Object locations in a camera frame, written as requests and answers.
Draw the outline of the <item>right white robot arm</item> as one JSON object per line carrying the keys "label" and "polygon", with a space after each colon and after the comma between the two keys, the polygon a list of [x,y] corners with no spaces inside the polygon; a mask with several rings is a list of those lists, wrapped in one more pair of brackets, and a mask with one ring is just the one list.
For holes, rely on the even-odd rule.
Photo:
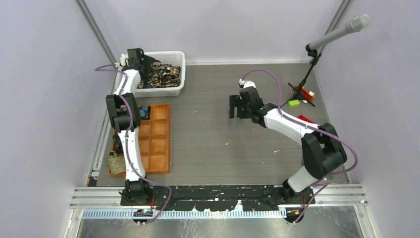
{"label": "right white robot arm", "polygon": [[239,94],[229,97],[229,118],[251,119],[291,138],[302,148],[302,167],[280,189],[283,201],[296,203],[305,189],[347,161],[342,143],[331,137],[337,135],[334,126],[310,123],[279,110],[272,103],[263,103],[252,81],[240,79],[239,87]]}

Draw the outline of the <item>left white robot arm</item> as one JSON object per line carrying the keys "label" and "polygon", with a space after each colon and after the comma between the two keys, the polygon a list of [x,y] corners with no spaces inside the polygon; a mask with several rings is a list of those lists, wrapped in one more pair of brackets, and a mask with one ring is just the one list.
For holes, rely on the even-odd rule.
{"label": "left white robot arm", "polygon": [[105,102],[111,126],[117,131],[125,159],[125,182],[121,194],[121,205],[147,205],[152,191],[142,163],[139,145],[141,115],[134,91],[142,76],[150,73],[154,60],[145,55],[143,49],[127,50],[116,72],[122,76],[115,92],[107,95]]}

